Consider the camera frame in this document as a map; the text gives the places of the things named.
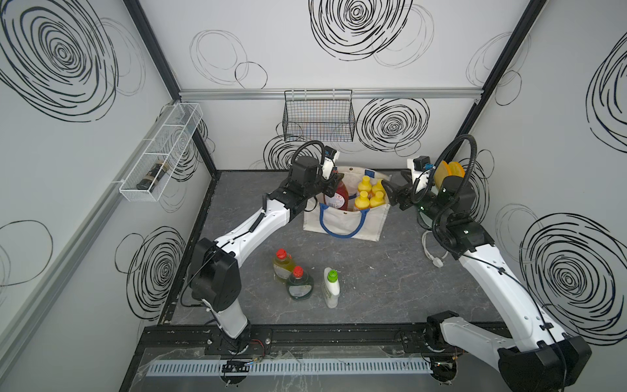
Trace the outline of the right bread slice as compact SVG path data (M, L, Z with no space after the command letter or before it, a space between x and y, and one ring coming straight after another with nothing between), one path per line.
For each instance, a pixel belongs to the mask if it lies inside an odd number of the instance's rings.
M448 174L450 176L458 176L458 177L464 177L465 176L465 168L459 163L459 162L450 162L447 164L448 166Z

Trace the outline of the dark green soap bottle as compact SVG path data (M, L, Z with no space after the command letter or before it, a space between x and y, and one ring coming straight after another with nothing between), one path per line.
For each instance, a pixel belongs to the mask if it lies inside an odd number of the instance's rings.
M287 279L286 288L292 300L305 300L313 293L314 280L301 266L295 266Z

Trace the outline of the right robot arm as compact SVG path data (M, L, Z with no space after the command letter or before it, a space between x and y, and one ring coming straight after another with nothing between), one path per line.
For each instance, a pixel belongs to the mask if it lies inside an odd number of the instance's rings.
M426 346L437 354L448 349L472 354L496 369L512 391L563 391L577 381L592 350L540 308L494 239L471 216L470 176L477 156L476 140L463 134L435 163L425 156L410 163L402 171L405 186L382 183L391 205L414 207L429 219L436 241L479 283L509 332L503 337L448 310L427 319Z

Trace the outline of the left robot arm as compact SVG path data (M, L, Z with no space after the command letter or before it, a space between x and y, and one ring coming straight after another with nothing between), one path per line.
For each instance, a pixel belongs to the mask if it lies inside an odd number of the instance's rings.
M335 194L343 179L336 168L339 156L339 151L319 140L305 142L292 155L287 178L262 196L257 212L215 240L199 240L187 286L192 298L212 314L225 338L236 342L249 333L249 320L238 301L243 263L269 236L298 217L310 199Z

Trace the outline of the mint green toaster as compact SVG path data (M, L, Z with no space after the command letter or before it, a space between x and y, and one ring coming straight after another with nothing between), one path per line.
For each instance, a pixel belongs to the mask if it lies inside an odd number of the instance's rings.
M442 209L439 206L419 206L416 208L416 220L424 230L438 230L442 223Z

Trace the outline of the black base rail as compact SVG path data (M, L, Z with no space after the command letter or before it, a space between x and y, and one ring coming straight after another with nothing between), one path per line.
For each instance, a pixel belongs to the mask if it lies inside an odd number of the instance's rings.
M268 357L280 349L299 347L398 346L408 354L437 356L475 354L468 343L436 349L427 339L428 323L253 324L236 340L215 325L157 325L146 328L133 354L146 351L195 350L219 357Z

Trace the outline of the orange soap bottle front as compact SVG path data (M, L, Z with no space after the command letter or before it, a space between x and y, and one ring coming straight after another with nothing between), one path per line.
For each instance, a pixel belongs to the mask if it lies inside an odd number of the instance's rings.
M385 188L382 184L382 179L377 179L377 182L372 186L372 194L376 195L378 192L385 194Z

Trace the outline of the yellow-green soap bottle red cap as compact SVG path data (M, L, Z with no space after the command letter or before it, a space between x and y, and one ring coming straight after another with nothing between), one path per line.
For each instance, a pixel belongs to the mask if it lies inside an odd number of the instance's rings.
M285 283L292 275L297 263L293 257L283 248L280 248L273 259L274 275L281 282Z

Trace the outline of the bread slice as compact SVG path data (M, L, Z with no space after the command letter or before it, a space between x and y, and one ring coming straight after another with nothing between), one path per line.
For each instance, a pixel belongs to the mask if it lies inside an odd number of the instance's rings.
M441 189L443 181L452 174L451 168L446 161L439 163L434 173L434 184L437 189Z
M465 168L459 163L459 162L450 162L447 164L448 166L448 174L450 176L458 176L458 177L464 177L465 176Z

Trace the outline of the white bottle green cap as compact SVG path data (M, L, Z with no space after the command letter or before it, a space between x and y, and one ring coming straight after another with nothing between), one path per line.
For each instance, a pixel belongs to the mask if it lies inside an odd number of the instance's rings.
M335 269L327 267L323 274L323 296L329 309L338 307L340 294L339 274Z

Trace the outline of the dark bottle on shelf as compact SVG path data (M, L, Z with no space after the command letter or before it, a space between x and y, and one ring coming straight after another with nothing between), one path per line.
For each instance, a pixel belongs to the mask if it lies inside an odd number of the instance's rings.
M153 191L153 188L158 182L168 173L169 166L167 163L158 161L150 170L147 171L145 176L136 184L136 189Z

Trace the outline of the orange soap bottle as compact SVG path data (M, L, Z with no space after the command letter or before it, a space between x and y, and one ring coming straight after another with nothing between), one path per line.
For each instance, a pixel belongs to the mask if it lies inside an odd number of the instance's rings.
M371 183L370 176L362 177L361 181L358 184L358 192L359 193L362 193L362 192L371 193L372 192L372 183Z
M370 208L368 191L362 190L359 192L356 199L354 200L354 208L359 211L364 211Z
M385 205L385 193L383 191L376 191L370 198L370 208L380 207Z
M376 195L378 192L385 194L385 188L382 184L382 179L377 179L377 182L372 186L372 194Z

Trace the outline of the left bread slice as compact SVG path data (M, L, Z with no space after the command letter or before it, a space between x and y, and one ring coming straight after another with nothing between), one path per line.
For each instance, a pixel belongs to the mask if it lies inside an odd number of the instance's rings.
M434 184L437 189L441 189L443 181L452 174L451 168L446 161L439 163L434 173Z

